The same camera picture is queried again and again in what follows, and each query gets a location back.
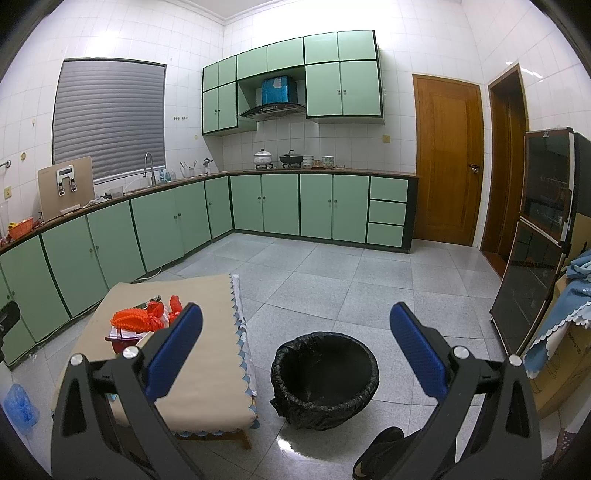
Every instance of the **trash can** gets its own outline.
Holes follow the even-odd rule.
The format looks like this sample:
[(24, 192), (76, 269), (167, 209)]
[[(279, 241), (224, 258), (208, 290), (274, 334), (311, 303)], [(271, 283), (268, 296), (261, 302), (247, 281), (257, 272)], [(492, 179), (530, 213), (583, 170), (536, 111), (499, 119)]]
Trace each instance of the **trash can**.
[(295, 428), (327, 430), (358, 414), (378, 389), (378, 363), (360, 341), (314, 332), (284, 343), (271, 367), (271, 405)]

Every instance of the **orange basket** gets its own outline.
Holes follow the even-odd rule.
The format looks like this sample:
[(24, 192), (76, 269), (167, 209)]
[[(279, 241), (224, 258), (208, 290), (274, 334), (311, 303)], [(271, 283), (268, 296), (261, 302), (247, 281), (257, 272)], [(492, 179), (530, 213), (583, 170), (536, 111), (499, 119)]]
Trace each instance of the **orange basket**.
[(8, 227), (8, 233), (10, 233), (10, 236), (13, 240), (18, 240), (20, 237), (25, 236), (31, 230), (33, 230), (33, 217), (23, 220), (16, 226)]

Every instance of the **plastic bag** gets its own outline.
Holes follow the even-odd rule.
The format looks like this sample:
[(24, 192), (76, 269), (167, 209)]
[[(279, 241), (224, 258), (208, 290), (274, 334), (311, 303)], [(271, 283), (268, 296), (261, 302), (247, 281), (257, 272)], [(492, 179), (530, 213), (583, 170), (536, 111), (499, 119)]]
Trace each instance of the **plastic bag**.
[(39, 421), (39, 410), (31, 403), (29, 395), (18, 383), (10, 387), (4, 399), (4, 411), (22, 434), (27, 434)]
[(327, 430), (358, 414), (378, 389), (378, 363), (360, 341), (314, 332), (284, 343), (271, 367), (271, 405), (295, 428)]

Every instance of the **countertop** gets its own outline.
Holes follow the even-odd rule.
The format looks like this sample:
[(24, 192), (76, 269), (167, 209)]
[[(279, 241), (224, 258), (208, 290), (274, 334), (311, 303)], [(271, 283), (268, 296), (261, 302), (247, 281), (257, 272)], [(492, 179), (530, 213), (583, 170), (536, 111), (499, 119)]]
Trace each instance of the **countertop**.
[(209, 175), (201, 175), (198, 177), (192, 177), (190, 179), (178, 179), (175, 181), (171, 181), (168, 183), (155, 185), (152, 187), (145, 187), (143, 189), (138, 190), (131, 190), (130, 192), (124, 193), (122, 197), (117, 199), (108, 200), (106, 202), (99, 203), (98, 205), (91, 205), (89, 207), (80, 208), (75, 210), (74, 212), (67, 213), (65, 215), (61, 215), (53, 220), (50, 220), (39, 228), (33, 230), (32, 232), (28, 233), (27, 235), (19, 238), (18, 240), (12, 241), (3, 247), (0, 247), (0, 254), (10, 250), (11, 248), (17, 246), (18, 244), (43, 233), (55, 226), (61, 225), (69, 220), (73, 220), (74, 218), (78, 218), (79, 216), (86, 215), (90, 212), (94, 212), (96, 210), (100, 210), (101, 208), (105, 208), (111, 205), (115, 205), (116, 203), (126, 202), (127, 200), (131, 200), (137, 197), (141, 197), (143, 195), (148, 195), (150, 193), (160, 192), (163, 190), (172, 189), (181, 185), (187, 185), (190, 183), (195, 183), (198, 181), (205, 181), (210, 179), (216, 179), (219, 177), (225, 176), (232, 176), (232, 175), (266, 175), (266, 174), (281, 174), (281, 173), (313, 173), (313, 174), (348, 174), (348, 175), (380, 175), (380, 176), (388, 176), (388, 177), (395, 177), (395, 178), (409, 178), (415, 179), (417, 175), (414, 173), (403, 173), (397, 171), (385, 171), (385, 170), (357, 170), (354, 168), (333, 168), (330, 170), (312, 170), (310, 168), (273, 168), (270, 170), (232, 170), (232, 171), (220, 171), (217, 173), (212, 173)]

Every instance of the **doorway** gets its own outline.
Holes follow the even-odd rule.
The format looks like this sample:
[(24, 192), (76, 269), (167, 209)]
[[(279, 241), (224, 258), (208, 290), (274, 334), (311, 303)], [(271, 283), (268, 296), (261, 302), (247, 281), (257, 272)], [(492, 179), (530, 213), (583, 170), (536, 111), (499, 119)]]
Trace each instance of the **doorway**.
[(472, 245), (484, 161), (480, 87), (425, 75), (413, 79), (419, 177), (415, 237)]
[(519, 221), (528, 130), (521, 70), (516, 64), (489, 87), (492, 117), (492, 175), (482, 254), (503, 276)]

